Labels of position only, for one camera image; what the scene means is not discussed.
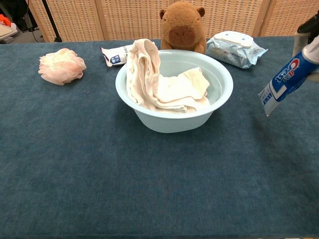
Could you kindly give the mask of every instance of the plush toy ear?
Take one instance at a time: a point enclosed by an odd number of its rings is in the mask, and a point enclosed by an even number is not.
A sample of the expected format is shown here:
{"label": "plush toy ear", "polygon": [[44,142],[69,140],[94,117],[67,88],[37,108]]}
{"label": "plush toy ear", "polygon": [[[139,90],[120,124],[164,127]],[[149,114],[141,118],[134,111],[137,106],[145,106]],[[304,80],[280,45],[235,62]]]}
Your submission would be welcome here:
{"label": "plush toy ear", "polygon": [[203,7],[199,7],[197,9],[197,11],[199,12],[200,16],[203,17],[205,15],[205,9]]}
{"label": "plush toy ear", "polygon": [[164,16],[164,13],[165,13],[165,12],[166,12],[166,11],[163,10],[163,9],[159,12],[159,16],[160,16],[161,19],[163,19],[163,16]]}

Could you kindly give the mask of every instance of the white towel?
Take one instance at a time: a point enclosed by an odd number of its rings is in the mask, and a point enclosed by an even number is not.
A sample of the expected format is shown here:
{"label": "white towel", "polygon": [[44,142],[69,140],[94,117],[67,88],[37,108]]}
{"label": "white towel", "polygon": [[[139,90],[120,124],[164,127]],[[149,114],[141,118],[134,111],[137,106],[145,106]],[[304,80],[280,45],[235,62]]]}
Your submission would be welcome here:
{"label": "white towel", "polygon": [[148,39],[136,40],[128,53],[127,93],[131,100],[160,112],[192,112],[209,106],[209,82],[199,67],[178,76],[164,77],[159,72],[160,57]]}

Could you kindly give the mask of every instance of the capybara plush toy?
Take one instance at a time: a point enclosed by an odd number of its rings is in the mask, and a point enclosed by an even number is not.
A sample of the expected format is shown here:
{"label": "capybara plush toy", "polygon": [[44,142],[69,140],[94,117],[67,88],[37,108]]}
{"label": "capybara plush toy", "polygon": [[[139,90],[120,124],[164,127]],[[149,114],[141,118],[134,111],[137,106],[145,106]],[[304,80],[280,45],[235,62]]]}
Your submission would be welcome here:
{"label": "capybara plush toy", "polygon": [[202,17],[203,7],[196,8],[188,2],[178,1],[167,10],[161,10],[161,49],[180,49],[205,54],[206,39]]}

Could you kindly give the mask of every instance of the orange object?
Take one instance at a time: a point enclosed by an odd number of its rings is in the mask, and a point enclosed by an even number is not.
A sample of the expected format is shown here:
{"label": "orange object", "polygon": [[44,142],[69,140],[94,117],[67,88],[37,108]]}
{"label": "orange object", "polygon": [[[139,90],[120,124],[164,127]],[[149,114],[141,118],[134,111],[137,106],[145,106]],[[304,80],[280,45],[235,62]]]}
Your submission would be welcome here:
{"label": "orange object", "polygon": [[0,22],[3,23],[6,26],[11,27],[11,21],[9,20],[9,18],[4,16],[3,14],[0,14]]}

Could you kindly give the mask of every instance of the small toothpaste tube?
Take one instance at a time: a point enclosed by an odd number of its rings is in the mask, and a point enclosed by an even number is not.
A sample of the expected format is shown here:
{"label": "small toothpaste tube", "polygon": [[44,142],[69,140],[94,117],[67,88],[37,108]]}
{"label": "small toothpaste tube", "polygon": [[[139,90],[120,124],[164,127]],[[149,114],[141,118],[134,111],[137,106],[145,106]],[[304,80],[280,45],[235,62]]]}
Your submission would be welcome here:
{"label": "small toothpaste tube", "polygon": [[112,49],[104,49],[101,48],[101,52],[105,58],[106,65],[111,66],[118,66],[124,65],[127,61],[128,52],[131,49],[132,45],[121,46],[118,48]]}
{"label": "small toothpaste tube", "polygon": [[319,36],[295,55],[258,94],[266,116],[319,66]]}

